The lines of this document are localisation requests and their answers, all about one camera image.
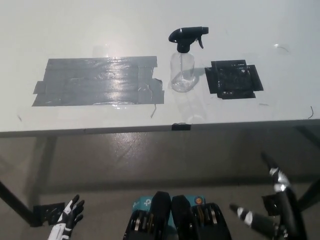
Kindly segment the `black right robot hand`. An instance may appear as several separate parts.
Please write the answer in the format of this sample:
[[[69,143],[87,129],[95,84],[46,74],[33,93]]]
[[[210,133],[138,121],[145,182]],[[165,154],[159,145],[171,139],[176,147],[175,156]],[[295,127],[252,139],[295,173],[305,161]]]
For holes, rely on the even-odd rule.
[[[266,216],[233,203],[229,205],[230,209],[247,227],[269,240],[306,240],[305,224],[290,181],[271,156],[262,152],[261,158],[267,165],[268,173],[272,178],[275,191],[273,196],[279,210],[280,223],[277,224]]]

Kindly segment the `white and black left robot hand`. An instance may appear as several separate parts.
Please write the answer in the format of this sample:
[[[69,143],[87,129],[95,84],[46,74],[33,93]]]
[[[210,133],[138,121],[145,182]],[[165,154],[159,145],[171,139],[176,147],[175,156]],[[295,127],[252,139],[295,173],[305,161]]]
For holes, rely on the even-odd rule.
[[[70,240],[76,224],[83,219],[84,200],[77,194],[64,208],[52,227],[48,240]]]

